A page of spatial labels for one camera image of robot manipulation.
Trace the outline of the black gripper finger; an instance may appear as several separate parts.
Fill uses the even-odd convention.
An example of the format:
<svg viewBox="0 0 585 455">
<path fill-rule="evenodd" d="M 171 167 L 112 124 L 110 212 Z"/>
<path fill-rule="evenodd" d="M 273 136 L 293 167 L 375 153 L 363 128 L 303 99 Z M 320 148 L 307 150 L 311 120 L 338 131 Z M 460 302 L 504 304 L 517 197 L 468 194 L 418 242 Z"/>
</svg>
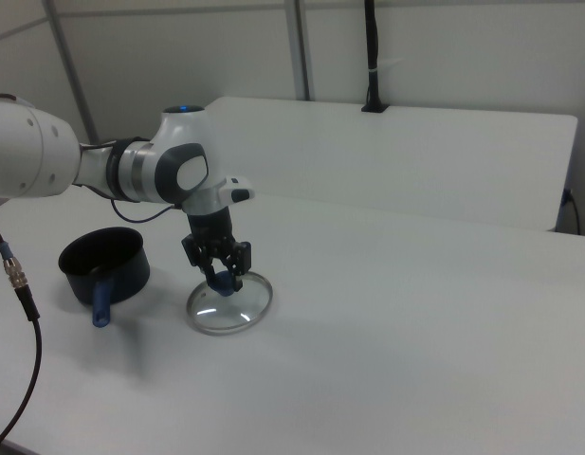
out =
<svg viewBox="0 0 585 455">
<path fill-rule="evenodd" d="M 181 241 L 181 244 L 190 264 L 200 269 L 209 287 L 214 287 L 215 272 L 212 266 L 212 257 L 202 239 L 189 234 Z"/>
<path fill-rule="evenodd" d="M 227 252 L 225 266 L 229 273 L 231 289 L 240 290 L 243 287 L 243 276 L 251 268 L 251 243 L 232 242 Z"/>
</svg>

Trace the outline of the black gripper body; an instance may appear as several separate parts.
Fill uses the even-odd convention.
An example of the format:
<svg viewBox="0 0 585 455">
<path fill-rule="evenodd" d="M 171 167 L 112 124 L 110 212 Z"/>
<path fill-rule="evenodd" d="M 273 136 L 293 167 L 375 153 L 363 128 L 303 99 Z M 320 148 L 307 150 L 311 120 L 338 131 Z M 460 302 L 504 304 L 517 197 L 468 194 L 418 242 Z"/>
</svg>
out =
<svg viewBox="0 0 585 455">
<path fill-rule="evenodd" d="M 226 257 L 234 242 L 232 222 L 228 210 L 218 210 L 208 215 L 189 215 L 191 234 L 201 238 L 212 258 Z"/>
</svg>

